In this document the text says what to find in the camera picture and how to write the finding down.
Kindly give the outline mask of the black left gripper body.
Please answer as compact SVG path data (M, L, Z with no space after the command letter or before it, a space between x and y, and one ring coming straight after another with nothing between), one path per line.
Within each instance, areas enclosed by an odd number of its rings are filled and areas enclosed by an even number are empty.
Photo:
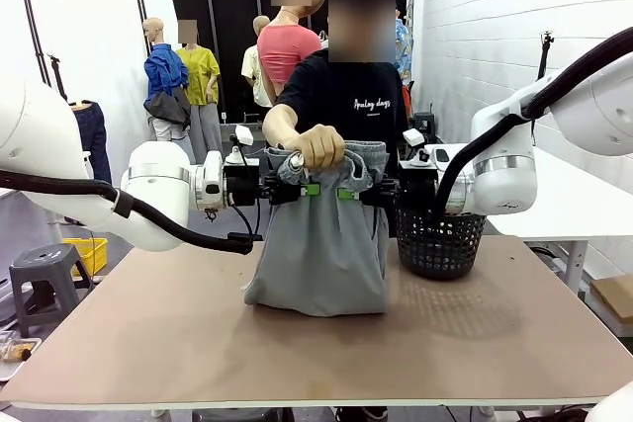
M225 164L226 197L236 206L252 206L259 200L279 206L295 200L295 186L283 182L271 164L265 174L259 171L257 165Z

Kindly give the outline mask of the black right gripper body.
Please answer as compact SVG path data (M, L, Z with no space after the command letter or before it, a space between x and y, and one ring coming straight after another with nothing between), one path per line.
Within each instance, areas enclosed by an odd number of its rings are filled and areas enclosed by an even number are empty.
M431 208L436 195L438 173L431 167L400 167L395 177L386 177L379 187L396 208Z

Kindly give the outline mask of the person's right hand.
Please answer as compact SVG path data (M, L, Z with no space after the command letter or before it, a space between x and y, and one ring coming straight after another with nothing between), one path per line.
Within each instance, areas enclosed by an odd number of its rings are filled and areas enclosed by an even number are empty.
M309 170L326 169L337 165L344 156L345 143L334 127L316 125L299 133L284 144L286 149L297 151L303 165Z

